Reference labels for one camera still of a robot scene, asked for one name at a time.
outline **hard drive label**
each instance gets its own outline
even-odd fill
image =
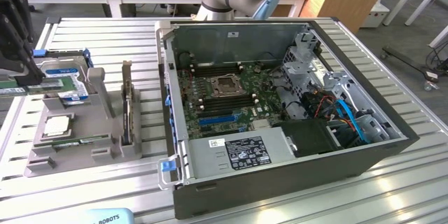
[[[60,92],[58,95],[63,99],[66,105],[82,104],[88,98],[88,92],[84,83],[79,80],[80,72],[78,68],[48,69],[46,75],[47,77],[70,76],[72,78],[76,90]]]
[[[234,170],[271,163],[262,136],[227,141],[226,149]]]

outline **red wire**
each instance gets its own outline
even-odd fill
[[[354,131],[356,131],[356,129],[355,129],[355,127],[354,127],[352,123],[350,122],[350,120],[347,120],[347,119],[339,119],[339,120],[343,120],[343,121],[346,121],[346,122],[348,123],[348,125],[351,126],[352,130],[354,130]]]
[[[322,100],[320,100],[320,103],[319,103],[319,106],[318,106],[318,110],[316,110],[316,114],[315,114],[315,118],[318,117],[318,113],[319,113],[319,110],[320,110],[320,106],[323,105],[323,101],[327,97],[331,97],[331,95],[326,95]]]

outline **motherboard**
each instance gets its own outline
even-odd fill
[[[279,67],[260,62],[180,70],[190,138],[252,131],[288,120],[272,81],[280,74]]]

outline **white box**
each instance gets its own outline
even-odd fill
[[[383,22],[388,13],[390,13],[390,9],[380,3],[376,3],[376,5],[374,5],[370,15],[367,16],[364,20],[362,28],[368,28],[368,27],[376,28]]]

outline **blue pcie slot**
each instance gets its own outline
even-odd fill
[[[227,115],[227,116],[220,116],[218,118],[204,118],[199,119],[199,125],[208,125],[214,123],[228,123],[228,122],[236,122],[239,119],[238,115]]]

